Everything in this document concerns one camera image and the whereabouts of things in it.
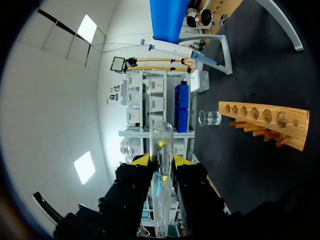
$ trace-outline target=blue container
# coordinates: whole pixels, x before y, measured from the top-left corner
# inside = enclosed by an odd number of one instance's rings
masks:
[[[153,38],[178,44],[189,0],[150,0]]]
[[[187,109],[189,106],[189,85],[180,84],[174,89],[174,106]]]
[[[174,108],[174,127],[178,133],[186,133],[188,126],[188,109]]]

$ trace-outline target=yellow object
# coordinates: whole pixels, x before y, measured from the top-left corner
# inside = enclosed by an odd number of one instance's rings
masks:
[[[150,153],[138,158],[137,160],[134,160],[133,162],[130,162],[129,165],[140,164],[141,166],[147,166],[149,157],[150,157]]]
[[[158,146],[159,146],[160,148],[163,148],[165,145],[167,145],[167,142],[166,142],[165,140],[160,140],[160,141],[158,141]]]
[[[137,62],[171,62],[171,59],[138,59]],[[181,63],[181,60],[174,59],[174,62]],[[193,64],[194,61],[184,61],[185,63]]]
[[[181,157],[177,154],[173,154],[173,159],[174,159],[174,163],[175,163],[175,168],[177,168],[178,166],[182,166],[183,164],[194,165],[194,163],[184,159],[183,157]]]
[[[187,68],[182,67],[166,67],[166,66],[131,66],[128,67],[128,70],[153,70],[153,69],[160,69],[160,70],[176,70],[176,71],[185,71],[187,72]]]

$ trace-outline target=blue chair back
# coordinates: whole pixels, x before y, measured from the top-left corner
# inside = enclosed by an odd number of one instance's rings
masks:
[[[154,39],[178,44],[188,2],[188,0],[150,0]]]

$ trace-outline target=hole in rack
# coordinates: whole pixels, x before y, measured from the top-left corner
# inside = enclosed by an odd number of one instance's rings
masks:
[[[227,113],[230,113],[230,106],[229,106],[229,104],[227,104],[227,105],[225,106],[225,111],[226,111]]]
[[[248,114],[248,110],[247,110],[247,108],[245,106],[243,106],[241,108],[240,112],[241,112],[242,116],[244,116],[244,117],[246,117],[247,114]]]
[[[237,113],[238,113],[238,107],[237,107],[236,105],[234,105],[234,106],[232,107],[232,113],[233,113],[233,114],[237,114]]]
[[[299,121],[298,119],[293,120],[293,126],[298,127]]]
[[[251,109],[251,117],[255,120],[259,118],[259,110],[258,108],[254,107]]]
[[[276,124],[279,128],[284,128],[287,125],[288,119],[285,112],[281,111],[276,115]]]
[[[262,117],[263,117],[264,121],[265,121],[267,124],[269,124],[269,123],[271,122],[271,120],[272,120],[272,113],[271,113],[271,111],[270,111],[269,109],[264,110],[263,113],[262,113]]]

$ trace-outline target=white storage box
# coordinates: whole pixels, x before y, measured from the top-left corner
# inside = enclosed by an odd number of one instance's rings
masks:
[[[162,96],[150,96],[151,112],[164,111],[164,98]]]
[[[130,137],[124,137],[122,139],[122,141],[120,142],[120,152],[125,155],[128,153],[126,147],[127,147],[127,143],[130,140]]]
[[[207,71],[195,70],[190,76],[190,91],[202,93],[209,90],[209,73]]]
[[[156,122],[162,122],[164,120],[164,115],[162,113],[151,113],[150,114],[150,127]]]
[[[155,93],[163,93],[164,92],[164,79],[161,77],[151,77],[149,86],[148,86],[148,93],[155,94]]]
[[[139,91],[137,90],[129,90],[128,92],[128,105],[139,105],[140,98],[139,98]]]
[[[128,107],[126,117],[128,124],[138,124],[140,122],[139,109]]]
[[[181,138],[173,139],[173,153],[177,155],[183,155],[185,150],[184,140]]]
[[[139,88],[141,85],[141,76],[140,75],[134,75],[131,74],[128,77],[128,88]]]
[[[127,142],[126,149],[131,156],[141,155],[140,138],[130,137],[130,141]]]

